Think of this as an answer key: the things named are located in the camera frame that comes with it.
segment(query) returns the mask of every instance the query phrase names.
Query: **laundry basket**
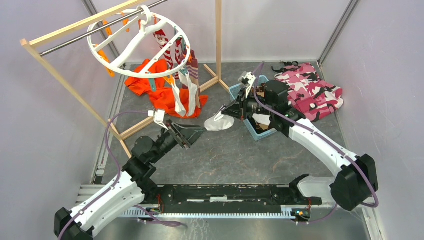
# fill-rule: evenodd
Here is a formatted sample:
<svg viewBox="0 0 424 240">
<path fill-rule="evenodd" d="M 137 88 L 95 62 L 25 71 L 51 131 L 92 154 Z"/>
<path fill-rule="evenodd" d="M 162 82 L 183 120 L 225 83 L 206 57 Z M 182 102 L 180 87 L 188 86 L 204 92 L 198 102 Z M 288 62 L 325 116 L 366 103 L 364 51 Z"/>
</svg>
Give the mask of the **laundry basket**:
<svg viewBox="0 0 424 240">
<path fill-rule="evenodd" d="M 257 80 L 257 85 L 266 83 L 268 81 L 269 80 L 268 80 L 268 78 L 266 76 L 260 75 L 259 76 L 259 79 Z M 240 89 L 242 89 L 242 84 L 241 83 L 240 84 L 237 84 L 237 85 L 234 85 L 234 86 L 232 86 L 232 87 L 229 88 L 229 95 L 230 95 L 230 100 L 231 101 L 234 101 L 236 99 L 236 96 L 239 94 Z M 268 137 L 269 135 L 274 134 L 274 133 L 277 132 L 277 130 L 275 130 L 273 128 L 271 130 L 268 130 L 268 131 L 265 131 L 265 132 L 262 132 L 262 133 L 257 133 L 255 131 L 255 128 L 252 126 L 252 124 L 251 124 L 251 122 L 249 120 L 245 119 L 243 122 L 246 125 L 247 129 L 249 130 L 250 134 L 252 135 L 252 137 L 253 137 L 253 139 L 255 141 L 259 141 L 259 140 L 261 140 L 261 139 L 263 139 L 265 137 Z"/>
</svg>

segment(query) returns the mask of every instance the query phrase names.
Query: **metal rail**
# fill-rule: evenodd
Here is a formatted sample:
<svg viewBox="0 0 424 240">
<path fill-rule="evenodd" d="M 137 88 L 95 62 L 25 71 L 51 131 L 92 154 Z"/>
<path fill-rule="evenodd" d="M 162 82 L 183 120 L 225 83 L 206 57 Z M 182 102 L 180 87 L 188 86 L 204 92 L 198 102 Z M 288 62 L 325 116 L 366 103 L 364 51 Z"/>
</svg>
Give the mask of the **metal rail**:
<svg viewBox="0 0 424 240">
<path fill-rule="evenodd" d="M 147 6 L 147 7 L 149 9 L 151 9 L 151 8 L 154 8 L 154 7 L 156 7 L 156 6 L 160 5 L 160 4 L 163 4 L 163 3 L 167 2 L 167 1 L 169 1 L 169 0 L 160 0 L 160 1 L 157 1 L 157 2 L 151 4 L 151 5 Z M 75 37 L 75 38 L 73 38 L 73 39 L 71 39 L 69 41 L 66 41 L 66 42 L 64 42 L 62 44 L 59 44 L 59 45 L 57 45 L 55 47 L 52 47 L 49 50 L 40 53 L 40 56 L 43 57 L 43 56 L 46 56 L 47 54 L 51 54 L 51 53 L 53 53 L 53 52 L 55 52 L 55 51 L 57 51 L 59 49 L 62 49 L 64 47 L 68 46 L 68 45 L 71 45 L 73 43 L 76 43 L 76 42 L 78 42 L 79 40 L 81 40 L 83 38 L 86 38 L 86 37 L 91 36 L 91 35 L 93 35 L 95 33 L 98 33 L 99 31 L 101 31 L 103 29 L 109 28 L 110 26 L 113 26 L 113 25 L 115 25 L 117 23 L 120 23 L 120 22 L 124 21 L 125 19 L 131 18 L 131 17 L 133 17 L 133 16 L 135 16 L 137 14 L 143 13 L 143 12 L 144 12 L 144 10 L 143 9 L 140 9 L 140 10 L 137 10 L 137 11 L 135 11 L 133 13 L 130 13 L 130 14 L 126 15 L 126 16 L 120 17 L 120 18 L 118 18 L 118 19 L 116 19 L 114 21 L 111 21 L 108 24 L 105 24 L 105 25 L 103 25 L 103 26 L 101 26 L 99 28 L 96 28 L 96 29 L 93 29 L 91 31 L 88 31 L 88 32 L 84 33 L 83 35 L 77 36 L 77 37 Z"/>
</svg>

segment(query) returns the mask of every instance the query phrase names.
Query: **marble floor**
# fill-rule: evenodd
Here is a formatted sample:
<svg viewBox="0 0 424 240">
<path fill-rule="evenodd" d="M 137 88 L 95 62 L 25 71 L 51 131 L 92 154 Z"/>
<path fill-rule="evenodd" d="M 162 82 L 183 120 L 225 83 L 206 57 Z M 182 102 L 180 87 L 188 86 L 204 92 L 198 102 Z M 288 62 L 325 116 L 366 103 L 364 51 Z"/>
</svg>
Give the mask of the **marble floor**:
<svg viewBox="0 0 424 240">
<path fill-rule="evenodd" d="M 237 79 L 244 71 L 253 71 L 259 63 L 223 63 L 222 80 L 229 86 L 237 84 Z M 215 64 L 208 64 L 216 70 Z M 279 62 L 267 62 L 262 74 L 268 79 L 274 78 L 275 69 L 280 69 Z M 199 68 L 200 84 L 211 79 L 203 65 Z M 204 95 L 209 99 L 198 118 L 171 119 L 180 124 L 196 124 L 203 126 L 208 118 L 212 117 L 223 104 L 230 102 L 230 96 L 219 84 L 206 90 Z M 137 96 L 128 88 L 125 89 L 120 112 L 146 111 L 152 109 L 147 95 Z M 144 115 L 126 114 L 120 116 L 116 127 L 119 132 L 139 123 Z M 316 122 L 315 125 L 335 142 L 344 146 L 339 124 L 334 114 Z M 125 143 L 131 149 L 136 139 L 149 136 L 157 139 L 161 127 L 151 124 Z M 117 156 L 121 166 L 128 157 L 120 143 L 114 139 L 111 149 Z M 302 174 L 315 177 L 330 177 L 330 171 L 325 165 L 313 156 L 300 144 L 286 138 L 281 133 L 274 133 L 259 141 L 254 141 L 246 126 L 241 121 L 235 121 L 230 129 L 219 132 L 205 132 L 192 146 L 185 150 L 175 147 L 158 163 L 157 171 L 152 180 L 157 184 L 288 184 Z M 102 182 L 109 182 L 117 173 L 116 166 L 108 159 Z"/>
</svg>

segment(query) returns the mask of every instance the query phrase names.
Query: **clothes in basket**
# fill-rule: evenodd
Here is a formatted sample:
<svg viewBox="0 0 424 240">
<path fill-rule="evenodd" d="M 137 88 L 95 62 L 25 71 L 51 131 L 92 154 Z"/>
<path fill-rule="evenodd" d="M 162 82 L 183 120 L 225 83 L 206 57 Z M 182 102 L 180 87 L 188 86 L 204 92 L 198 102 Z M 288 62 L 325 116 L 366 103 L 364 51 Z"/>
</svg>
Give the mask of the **clothes in basket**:
<svg viewBox="0 0 424 240">
<path fill-rule="evenodd" d="M 288 100 L 311 122 L 325 118 L 343 105 L 343 90 L 322 80 L 310 63 L 288 65 L 280 72 L 275 80 L 290 86 Z"/>
</svg>

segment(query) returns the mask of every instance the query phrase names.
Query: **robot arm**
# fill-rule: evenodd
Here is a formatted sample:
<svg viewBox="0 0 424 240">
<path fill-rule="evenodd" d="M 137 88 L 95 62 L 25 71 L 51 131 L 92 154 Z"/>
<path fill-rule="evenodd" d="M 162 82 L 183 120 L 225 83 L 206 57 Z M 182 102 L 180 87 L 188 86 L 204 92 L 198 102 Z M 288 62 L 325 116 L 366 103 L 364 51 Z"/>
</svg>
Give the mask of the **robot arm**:
<svg viewBox="0 0 424 240">
<path fill-rule="evenodd" d="M 162 125 L 164 128 L 158 140 L 143 136 L 135 142 L 131 159 L 123 166 L 120 174 L 99 192 L 70 211 L 62 208 L 55 214 L 56 236 L 79 214 L 65 230 L 61 240 L 92 240 L 130 207 L 156 197 L 158 186 L 150 179 L 156 171 L 153 164 L 177 145 L 190 148 L 204 132 L 200 126 L 179 125 L 171 120 Z"/>
<path fill-rule="evenodd" d="M 367 198 L 371 197 L 371 191 L 365 180 L 351 162 L 346 159 L 347 157 L 355 161 L 365 173 L 374 190 L 378 190 L 376 165 L 370 156 L 365 154 L 360 157 L 356 153 L 344 149 L 317 129 L 302 113 L 290 105 L 288 101 L 290 87 L 283 82 L 268 81 L 262 84 L 261 88 L 264 95 L 263 97 L 257 97 L 268 109 L 284 115 L 297 124 L 281 118 L 262 107 L 258 104 L 251 91 L 254 79 L 255 77 L 251 73 L 243 73 L 239 81 L 245 84 L 245 87 L 242 87 L 237 98 L 221 111 L 222 114 L 239 120 L 252 118 L 253 114 L 269 116 L 270 128 L 276 129 L 286 137 L 304 146 L 331 171 L 333 176 L 335 176 L 335 180 L 331 181 L 329 185 L 331 196 L 345 210 L 352 211 Z"/>
</svg>

